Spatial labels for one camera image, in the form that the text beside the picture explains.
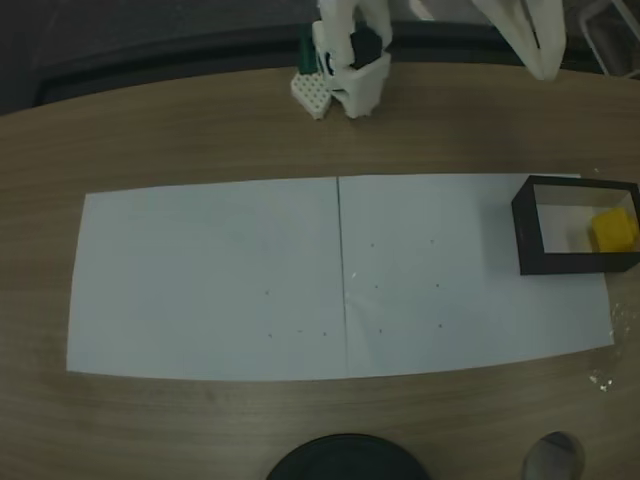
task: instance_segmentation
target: white lego brick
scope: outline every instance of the white lego brick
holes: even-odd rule
[[[291,80],[291,94],[315,120],[323,118],[331,104],[331,94],[321,73],[296,73]]]

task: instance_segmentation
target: round base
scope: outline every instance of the round base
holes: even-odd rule
[[[369,435],[318,438],[284,457],[267,480],[430,480],[399,446]]]

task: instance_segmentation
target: yellow cube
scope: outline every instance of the yellow cube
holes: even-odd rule
[[[638,224],[622,207],[612,208],[591,219],[591,227],[602,253],[635,250]]]

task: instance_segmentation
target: dark green object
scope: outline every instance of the dark green object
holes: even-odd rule
[[[267,480],[429,480],[418,461],[394,443],[369,435],[318,438],[284,457]]]
[[[298,71],[302,75],[310,75],[318,71],[316,60],[316,47],[313,44],[311,24],[300,28],[300,58],[298,59]]]

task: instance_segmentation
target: gray object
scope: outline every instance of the gray object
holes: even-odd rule
[[[585,39],[607,75],[640,78],[638,10],[625,0],[599,0],[579,14]]]

